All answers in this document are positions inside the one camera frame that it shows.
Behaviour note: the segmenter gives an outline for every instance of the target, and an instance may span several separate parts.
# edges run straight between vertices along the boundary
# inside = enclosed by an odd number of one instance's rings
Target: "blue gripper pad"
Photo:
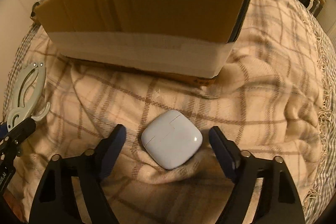
[[[209,142],[224,175],[235,182],[237,179],[235,161],[224,145],[225,140],[223,138],[225,137],[221,132],[217,133],[214,128],[209,130]]]
[[[95,149],[95,164],[100,180],[108,177],[126,141],[126,128],[118,124],[106,139]]]
[[[7,134],[8,134],[7,123],[4,122],[0,126],[0,141],[2,141]]]

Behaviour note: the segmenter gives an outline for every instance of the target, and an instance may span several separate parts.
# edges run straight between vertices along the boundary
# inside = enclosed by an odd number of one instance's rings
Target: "screw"
[[[274,157],[274,159],[275,159],[276,162],[278,162],[280,164],[284,162],[283,158],[280,157],[280,156],[276,156],[276,157]]]
[[[52,161],[58,161],[61,158],[61,156],[59,154],[55,154],[51,157]]]
[[[242,152],[240,152],[241,155],[245,158],[249,158],[251,156],[251,153],[247,150],[243,150]]]
[[[93,149],[88,149],[88,150],[86,150],[85,152],[84,152],[84,154],[86,155],[86,156],[91,156],[91,155],[93,155],[95,153],[95,151],[93,150]]]
[[[21,147],[18,147],[18,148],[17,148],[16,156],[17,156],[17,157],[21,157],[21,156],[22,156],[22,149],[21,149]]]

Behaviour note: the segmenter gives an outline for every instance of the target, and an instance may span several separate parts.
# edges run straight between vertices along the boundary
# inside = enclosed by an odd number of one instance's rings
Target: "wall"
[[[16,50],[32,23],[29,18],[36,0],[0,0],[0,112],[2,115],[3,94],[12,67]]]
[[[332,28],[336,26],[336,0],[326,0],[321,12],[317,16],[317,20],[327,35],[330,34]]]

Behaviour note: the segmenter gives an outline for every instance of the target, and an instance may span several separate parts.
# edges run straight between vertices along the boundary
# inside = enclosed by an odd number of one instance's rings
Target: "plaid blanket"
[[[310,20],[319,40],[320,56],[325,59],[323,67],[326,97],[325,111],[320,114],[320,133],[327,154],[325,160],[320,163],[319,175],[303,204],[307,224],[314,223],[321,215],[335,194],[336,184],[336,52],[329,37],[312,14]]]
[[[297,0],[251,0],[241,34],[216,83],[196,89],[146,75],[81,65],[61,56],[42,28],[26,63],[44,61],[48,74],[39,107],[47,118],[23,145],[10,185],[29,217],[38,182],[53,154],[76,156],[97,145],[116,124],[127,140],[104,193],[120,223],[215,223],[231,191],[207,141],[218,125],[240,149],[267,159],[281,155],[303,203],[324,161],[325,115],[330,111],[325,59],[307,11]],[[184,165],[158,166],[139,141],[158,115],[176,109],[203,134]],[[89,223],[73,180],[83,221]],[[257,205],[257,185],[250,223]]]

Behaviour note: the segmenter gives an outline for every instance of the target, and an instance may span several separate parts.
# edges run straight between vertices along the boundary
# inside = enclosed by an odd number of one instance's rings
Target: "blanket fringe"
[[[317,52],[319,54],[318,58],[318,68],[322,71],[322,84],[324,89],[323,94],[323,108],[318,114],[319,119],[319,133],[320,133],[320,139],[322,144],[322,153],[320,155],[320,164],[318,166],[316,177],[317,178],[321,171],[323,170],[325,164],[326,164],[326,156],[327,156],[327,140],[325,136],[325,131],[327,130],[327,123],[330,122],[330,115],[331,115],[331,100],[330,100],[330,94],[332,86],[328,82],[328,78],[325,75],[325,67],[326,67],[326,52],[324,47],[322,47],[321,43],[321,36],[318,33],[318,30],[313,27],[313,32],[316,36],[316,44],[317,44]],[[318,185],[315,181],[313,187],[308,191],[307,196],[304,198],[302,202],[302,207],[305,212],[305,215],[308,210],[309,201],[311,199],[316,199],[320,197],[320,193],[318,192]]]

